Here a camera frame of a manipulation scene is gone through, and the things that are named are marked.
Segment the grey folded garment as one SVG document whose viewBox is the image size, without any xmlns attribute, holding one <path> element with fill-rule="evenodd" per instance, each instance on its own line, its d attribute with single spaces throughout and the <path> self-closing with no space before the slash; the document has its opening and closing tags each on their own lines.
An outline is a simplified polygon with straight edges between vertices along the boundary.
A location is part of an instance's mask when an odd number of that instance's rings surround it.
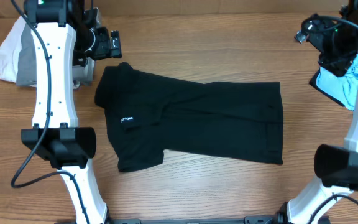
<svg viewBox="0 0 358 224">
<path fill-rule="evenodd" d="M 31 29 L 25 25 L 21 35 L 22 49 L 19 52 L 18 72 L 16 84 L 18 86 L 36 87 L 36 56 L 35 45 Z M 84 59 L 85 66 L 73 65 L 73 88 L 77 89 L 80 83 L 90 85 L 93 81 L 95 61 L 91 58 Z"/>
</svg>

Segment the white folded garment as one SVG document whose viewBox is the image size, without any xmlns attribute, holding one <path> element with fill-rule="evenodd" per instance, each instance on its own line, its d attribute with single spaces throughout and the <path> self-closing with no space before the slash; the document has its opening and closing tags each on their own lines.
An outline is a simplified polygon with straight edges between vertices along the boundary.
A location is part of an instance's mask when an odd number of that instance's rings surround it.
<svg viewBox="0 0 358 224">
<path fill-rule="evenodd" d="M 26 21 L 19 17 L 11 31 L 0 45 L 0 79 L 16 83 L 19 52 L 22 49 L 21 35 Z"/>
</svg>

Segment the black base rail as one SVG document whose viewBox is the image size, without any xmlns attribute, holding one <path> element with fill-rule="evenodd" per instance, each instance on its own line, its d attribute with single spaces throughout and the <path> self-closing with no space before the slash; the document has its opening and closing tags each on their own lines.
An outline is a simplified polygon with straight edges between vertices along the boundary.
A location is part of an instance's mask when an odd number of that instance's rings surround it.
<svg viewBox="0 0 358 224">
<path fill-rule="evenodd" d="M 197 219 L 197 220 L 108 220 L 110 224 L 272 224 L 273 216 L 248 216 L 235 219 Z"/>
</svg>

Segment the black polo shirt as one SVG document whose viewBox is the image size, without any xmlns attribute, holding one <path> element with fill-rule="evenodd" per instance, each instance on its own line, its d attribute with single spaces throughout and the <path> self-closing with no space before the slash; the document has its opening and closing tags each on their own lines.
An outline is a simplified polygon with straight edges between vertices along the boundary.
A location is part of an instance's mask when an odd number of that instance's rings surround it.
<svg viewBox="0 0 358 224">
<path fill-rule="evenodd" d="M 94 101 L 104 110 L 120 172 L 157 166 L 167 149 L 283 162 L 278 82 L 204 84 L 141 72 L 122 62 L 104 69 Z"/>
</svg>

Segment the light blue shirt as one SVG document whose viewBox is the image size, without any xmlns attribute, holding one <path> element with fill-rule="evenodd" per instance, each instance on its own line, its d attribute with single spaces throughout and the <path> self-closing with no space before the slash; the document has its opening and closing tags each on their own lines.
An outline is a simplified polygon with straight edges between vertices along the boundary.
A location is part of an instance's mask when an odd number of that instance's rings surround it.
<svg viewBox="0 0 358 224">
<path fill-rule="evenodd" d="M 345 75 L 337 77 L 327 69 L 320 67 L 309 84 L 337 104 L 353 111 L 358 91 L 358 54 Z"/>
</svg>

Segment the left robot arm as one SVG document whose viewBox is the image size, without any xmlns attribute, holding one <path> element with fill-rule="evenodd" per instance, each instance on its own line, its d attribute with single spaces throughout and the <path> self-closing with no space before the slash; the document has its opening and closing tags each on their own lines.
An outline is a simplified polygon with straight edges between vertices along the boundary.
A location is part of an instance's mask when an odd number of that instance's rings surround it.
<svg viewBox="0 0 358 224">
<path fill-rule="evenodd" d="M 85 9 L 83 1 L 28 0 L 19 13 L 30 27 L 36 59 L 36 105 L 22 143 L 63 179 L 76 223 L 111 223 L 93 169 L 96 133 L 78 123 L 73 81 L 77 74 L 91 80 L 95 61 L 121 57 L 119 32 L 103 27 L 99 10 Z"/>
</svg>

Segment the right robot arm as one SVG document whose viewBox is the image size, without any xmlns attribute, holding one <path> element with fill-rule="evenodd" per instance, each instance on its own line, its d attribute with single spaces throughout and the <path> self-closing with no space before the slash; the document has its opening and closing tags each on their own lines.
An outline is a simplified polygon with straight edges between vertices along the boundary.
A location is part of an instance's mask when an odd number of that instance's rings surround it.
<svg viewBox="0 0 358 224">
<path fill-rule="evenodd" d="M 295 34 L 319 50 L 321 67 L 340 77 L 358 58 L 358 1 L 342 6 L 339 17 L 313 14 Z M 299 195 L 285 202 L 267 223 L 329 223 L 325 213 L 358 191 L 358 90 L 344 145 L 322 144 L 314 156 L 315 175 Z"/>
</svg>

